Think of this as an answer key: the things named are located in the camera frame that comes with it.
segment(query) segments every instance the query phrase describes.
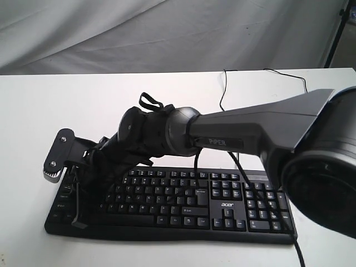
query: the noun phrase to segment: white fabric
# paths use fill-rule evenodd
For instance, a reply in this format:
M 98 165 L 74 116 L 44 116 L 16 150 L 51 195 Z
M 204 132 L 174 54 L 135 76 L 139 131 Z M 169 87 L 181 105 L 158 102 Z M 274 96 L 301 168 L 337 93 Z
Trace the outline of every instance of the white fabric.
M 24 2 L 0 21 L 2 74 L 321 67 L 345 1 Z

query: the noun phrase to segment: black strap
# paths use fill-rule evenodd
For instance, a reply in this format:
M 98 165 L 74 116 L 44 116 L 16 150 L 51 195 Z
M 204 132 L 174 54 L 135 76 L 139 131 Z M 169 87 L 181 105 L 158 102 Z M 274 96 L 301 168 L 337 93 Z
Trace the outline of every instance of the black strap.
M 153 105 L 144 103 L 144 101 L 142 100 L 143 98 L 147 99 L 148 102 L 153 104 Z M 151 97 L 148 93 L 142 93 L 141 94 L 139 103 L 140 103 L 141 107 L 143 107 L 143 108 L 145 108 L 147 110 L 155 111 L 155 112 L 160 112 L 164 107 L 161 102 L 158 102 L 158 101 L 154 100 L 154 98 Z

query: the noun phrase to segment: robotic arm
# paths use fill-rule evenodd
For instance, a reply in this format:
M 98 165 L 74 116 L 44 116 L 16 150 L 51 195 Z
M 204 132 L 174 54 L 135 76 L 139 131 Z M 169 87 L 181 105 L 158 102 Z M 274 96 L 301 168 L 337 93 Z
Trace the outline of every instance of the robotic arm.
M 356 88 L 332 94 L 316 90 L 201 115 L 191 107 L 164 107 L 143 93 L 140 104 L 152 112 L 129 109 L 110 139 L 95 143 L 59 131 L 44 175 L 58 182 L 63 168 L 74 166 L 81 185 L 99 192 L 137 164 L 152 165 L 151 157 L 189 157 L 203 147 L 256 155 L 274 189 L 282 187 L 302 213 L 356 238 Z

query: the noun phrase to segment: keyboard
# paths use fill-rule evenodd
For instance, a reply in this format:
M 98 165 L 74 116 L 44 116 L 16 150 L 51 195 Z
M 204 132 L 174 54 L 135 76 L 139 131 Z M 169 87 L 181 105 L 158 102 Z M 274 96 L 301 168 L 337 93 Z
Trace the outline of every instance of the keyboard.
M 246 174 L 297 237 L 284 193 L 272 190 L 265 172 Z M 72 225 L 76 194 L 67 171 L 44 227 L 49 234 L 104 240 L 293 243 L 238 170 L 199 169 L 197 176 L 198 185 L 193 169 L 137 167 L 95 202 L 81 206 L 86 227 L 80 229 Z

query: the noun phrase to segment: space bar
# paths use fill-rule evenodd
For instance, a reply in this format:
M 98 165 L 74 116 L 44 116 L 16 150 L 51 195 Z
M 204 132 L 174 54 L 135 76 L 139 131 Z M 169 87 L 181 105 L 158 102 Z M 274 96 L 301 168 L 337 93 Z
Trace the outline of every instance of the space bar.
M 153 226 L 154 217 L 151 215 L 92 215 L 90 224 L 122 225 L 122 226 Z

